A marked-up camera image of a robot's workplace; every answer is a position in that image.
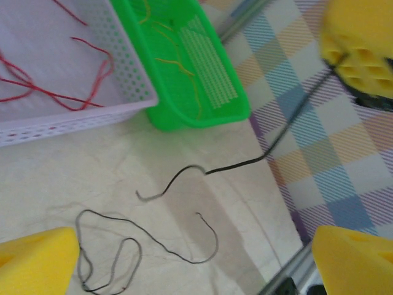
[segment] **black wire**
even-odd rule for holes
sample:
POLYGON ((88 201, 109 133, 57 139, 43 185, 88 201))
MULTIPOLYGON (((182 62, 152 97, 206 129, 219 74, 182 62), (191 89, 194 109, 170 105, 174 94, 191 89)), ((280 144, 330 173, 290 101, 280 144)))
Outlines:
POLYGON ((142 262, 142 246, 141 246, 141 244, 140 244, 137 240, 135 240, 134 238, 125 238, 125 239, 123 239, 123 240, 120 242, 119 249, 117 250, 117 253, 116 253, 114 262, 113 262, 113 264, 112 264, 112 267, 111 267, 111 277, 110 277, 108 283, 106 283, 106 284, 104 284, 103 286, 100 286, 100 287, 98 287, 98 288, 96 288, 96 289, 90 289, 90 288, 87 286, 87 283, 88 283, 89 279, 91 279, 91 277, 93 276, 94 266, 93 266, 92 261, 91 261, 90 258, 88 257, 86 250, 82 247, 82 231, 81 231, 81 228, 80 228, 80 219, 81 219, 81 217, 82 217, 85 213, 93 213, 93 214, 98 215, 99 217, 102 217, 102 218, 105 218, 105 219, 110 219, 110 220, 115 220, 115 221, 125 221, 125 222, 128 222, 128 223, 131 223, 132 225, 136 226, 138 229, 140 229, 141 231, 143 231, 146 235, 148 235, 149 238, 151 238, 155 243, 159 244, 167 253, 172 254, 172 255, 175 255, 175 256, 177 256, 178 258, 180 258, 181 260, 183 260, 183 261, 185 261, 185 262, 188 262, 189 264, 203 264, 203 263, 207 263, 207 262, 209 262, 210 260, 212 260, 212 259, 216 256, 216 254, 217 254, 217 252, 218 252, 218 250, 219 250, 219 238, 218 238, 218 236, 217 236, 217 233, 216 233, 215 230, 208 224, 208 222, 203 218, 202 214, 201 214, 201 213, 198 213, 198 212, 197 212, 196 214, 202 219, 202 221, 207 225, 207 227, 211 229, 211 231, 212 231, 213 234, 214 234, 214 238, 215 238, 215 240, 216 240, 216 247, 214 248, 213 254, 210 255, 210 257, 208 257, 208 258, 205 259, 204 261, 191 261, 191 260, 189 260, 189 259, 187 259, 187 258, 184 258, 184 257, 181 256, 180 254, 177 254, 176 252, 167 249, 167 247, 166 247, 164 244, 162 244, 162 243, 159 242, 156 238, 154 238, 147 230, 145 230, 143 227, 141 227, 140 225, 136 224, 134 221, 132 221, 132 220, 130 220, 130 219, 110 217, 110 216, 103 215, 103 214, 101 214, 101 213, 95 212, 95 211, 90 210, 90 209, 84 210, 84 211, 82 211, 82 212, 80 212, 80 213, 78 214, 78 216, 76 217, 76 220, 75 220, 76 233, 77 233, 77 237, 78 237, 78 241, 79 241, 79 249, 80 249, 80 255, 79 255, 79 259, 78 259, 78 263, 77 263, 77 274, 78 274, 78 278, 79 278, 79 280, 80 280, 80 283, 82 284, 82 289, 83 289, 85 292, 87 292, 87 293, 92 293, 92 294, 94 294, 94 295, 100 295, 99 293, 97 293, 97 291, 99 291, 99 290, 101 290, 101 289, 103 289, 103 288, 106 288, 106 287, 108 287, 110 284, 112 284, 112 282, 113 282, 113 280, 114 280, 114 278, 115 278, 116 265, 117 265, 117 262, 119 261, 120 255, 121 255, 121 253, 122 253, 124 243, 127 242, 127 241, 133 241, 133 242, 135 242, 135 244, 138 246, 138 252, 139 252, 138 261, 137 261, 137 263, 136 263, 136 265, 135 265, 135 268, 133 269, 133 271, 132 271, 132 273, 131 273, 131 276, 130 276, 130 278, 128 279, 127 284, 125 285, 125 287, 123 287, 121 291, 119 291, 119 292, 117 292, 117 293, 113 293, 113 294, 111 294, 111 295, 119 295, 119 294, 122 294, 124 291, 126 291, 126 290, 128 289, 128 287, 131 285, 131 282, 132 282, 133 279, 134 279, 134 276, 135 276, 135 274, 136 274, 136 271, 138 270, 138 268, 139 268, 139 266, 141 265, 141 262, 142 262), (82 259, 85 260, 85 262, 88 264, 88 268, 89 268, 88 273, 87 273, 87 277, 84 278, 84 279, 83 279, 83 276, 82 276, 82 259))
POLYGON ((204 174, 204 175, 210 175, 210 174, 214 174, 214 173, 217 173, 217 172, 223 172, 223 171, 227 171, 227 170, 232 170, 232 169, 236 169, 236 168, 239 168, 239 167, 243 167, 243 166, 246 166, 246 165, 254 164, 254 163, 257 163, 259 161, 262 161, 262 160, 266 159, 266 157, 268 157, 271 154, 271 152, 273 152, 273 150, 277 147, 277 145, 283 139, 284 135, 288 132, 289 128, 294 124, 296 119, 302 113, 303 109, 305 108, 305 106, 309 102, 310 98, 330 78, 330 76, 334 74, 335 69, 338 66, 340 66, 345 61, 345 59, 347 59, 347 57, 348 57, 348 54, 342 55, 341 58, 336 63, 336 65, 332 66, 330 68, 330 71, 326 75, 324 75, 318 81, 318 83, 316 83, 315 86, 308 93, 306 93, 306 95, 303 97, 301 102, 297 105, 294 113, 289 118, 287 124, 284 126, 284 128, 282 128, 282 130, 280 131, 279 135, 276 137, 276 139, 273 141, 273 143, 267 149, 267 151, 265 151, 260 157, 257 157, 257 158, 251 159, 251 160, 247 160, 247 161, 244 161, 244 162, 240 162, 240 163, 237 163, 237 164, 234 164, 234 165, 221 167, 221 168, 216 168, 216 169, 209 170, 209 171, 206 171, 206 169, 204 169, 200 165, 189 165, 187 167, 184 167, 178 173, 176 173, 176 175, 172 178, 172 180, 169 182, 169 184, 167 185, 167 187, 165 188, 165 190, 161 194, 157 194, 157 195, 153 195, 153 196, 148 197, 148 198, 144 198, 144 197, 142 197, 140 195, 140 193, 138 191, 136 191, 135 193, 136 193, 136 196, 138 197, 138 199, 140 199, 140 201, 143 201, 143 202, 149 202, 149 201, 158 199, 160 197, 163 197, 165 195, 165 193, 168 191, 168 189, 171 187, 172 183, 176 180, 176 178, 178 178, 180 176, 180 174, 182 174, 184 171, 186 171, 188 169, 191 169, 191 168, 194 168, 194 169, 197 169, 197 170, 201 171, 202 174, 204 174))

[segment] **yellow sponge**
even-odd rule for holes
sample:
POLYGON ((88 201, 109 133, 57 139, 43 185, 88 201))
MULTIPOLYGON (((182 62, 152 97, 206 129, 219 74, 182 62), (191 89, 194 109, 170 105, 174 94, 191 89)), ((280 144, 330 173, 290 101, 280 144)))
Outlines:
POLYGON ((313 240, 313 254, 328 295, 393 292, 391 240, 321 226, 313 240))
POLYGON ((393 98, 393 1, 330 0, 321 30, 321 55, 349 86, 371 96, 393 98))
POLYGON ((78 255, 72 228, 0 244, 0 295, 64 295, 78 255))

